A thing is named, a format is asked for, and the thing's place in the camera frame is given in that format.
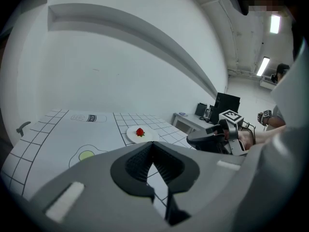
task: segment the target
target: desk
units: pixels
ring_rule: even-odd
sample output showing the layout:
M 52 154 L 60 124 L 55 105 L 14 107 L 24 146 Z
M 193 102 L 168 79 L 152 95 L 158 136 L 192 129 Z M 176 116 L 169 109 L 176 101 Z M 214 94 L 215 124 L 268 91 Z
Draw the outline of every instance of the desk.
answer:
M 186 124 L 187 126 L 191 127 L 191 129 L 188 131 L 187 134 L 189 134 L 192 131 L 192 129 L 200 131 L 200 130 L 207 129 L 213 126 L 213 124 L 200 120 L 199 119 L 200 116 L 197 116 L 195 114 L 187 114 L 188 116 L 180 116 L 178 114 L 174 114 L 174 115 L 175 115 L 175 118 L 174 118 L 173 126 L 176 126 L 177 121 L 180 121 L 183 124 Z
M 152 114 L 54 109 L 18 141 L 2 167 L 1 178 L 11 192 L 30 200 L 44 184 L 84 158 L 133 144 L 126 131 L 134 125 L 152 128 L 159 141 L 195 150 L 187 143 L 186 133 Z M 164 216 L 168 187 L 154 165 L 148 177 L 157 197 L 154 206 Z

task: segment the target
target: ceiling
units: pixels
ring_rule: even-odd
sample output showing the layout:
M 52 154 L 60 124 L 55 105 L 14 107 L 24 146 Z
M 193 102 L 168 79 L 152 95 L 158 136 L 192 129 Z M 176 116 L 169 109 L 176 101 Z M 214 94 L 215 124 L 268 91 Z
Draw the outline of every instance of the ceiling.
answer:
M 196 0 L 212 22 L 221 42 L 229 73 L 257 73 L 263 57 L 270 58 L 264 75 L 275 73 L 280 63 L 293 63 L 293 35 L 290 17 L 281 17 L 278 34 L 270 33 L 272 12 L 254 11 L 242 15 L 230 0 Z

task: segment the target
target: fluorescent light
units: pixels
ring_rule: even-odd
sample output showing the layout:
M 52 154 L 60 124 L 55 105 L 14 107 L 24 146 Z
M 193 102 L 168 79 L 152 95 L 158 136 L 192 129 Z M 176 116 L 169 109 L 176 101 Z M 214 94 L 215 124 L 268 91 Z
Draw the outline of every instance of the fluorescent light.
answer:
M 270 25 L 270 32 L 271 33 L 278 33 L 280 26 L 280 16 L 272 15 L 271 16 L 271 25 Z
M 263 74 L 264 70 L 266 69 L 266 67 L 269 63 L 269 61 L 270 61 L 269 58 L 266 58 L 266 57 L 263 58 L 263 62 L 261 64 L 261 67 L 260 67 L 260 69 L 259 69 L 259 71 L 257 72 L 256 75 L 261 76 Z

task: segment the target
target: white wall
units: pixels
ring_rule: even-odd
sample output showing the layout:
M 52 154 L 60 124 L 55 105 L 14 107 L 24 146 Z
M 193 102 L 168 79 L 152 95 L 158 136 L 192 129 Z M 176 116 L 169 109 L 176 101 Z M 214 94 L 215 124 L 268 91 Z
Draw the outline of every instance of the white wall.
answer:
M 238 113 L 244 116 L 244 121 L 256 126 L 257 131 L 264 129 L 257 122 L 257 114 L 267 109 L 273 110 L 275 106 L 270 92 L 257 81 L 232 77 L 228 80 L 227 94 L 240 97 Z
M 19 16 L 3 56 L 0 106 L 13 144 L 20 138 L 16 128 L 52 108 L 146 112 L 170 121 L 174 112 L 194 112 L 198 102 L 214 103 L 171 61 L 129 42 L 85 31 L 48 31 L 48 6 L 59 3 L 109 6 L 147 21 L 177 42 L 216 91 L 224 92 L 220 44 L 193 0 L 48 0 Z

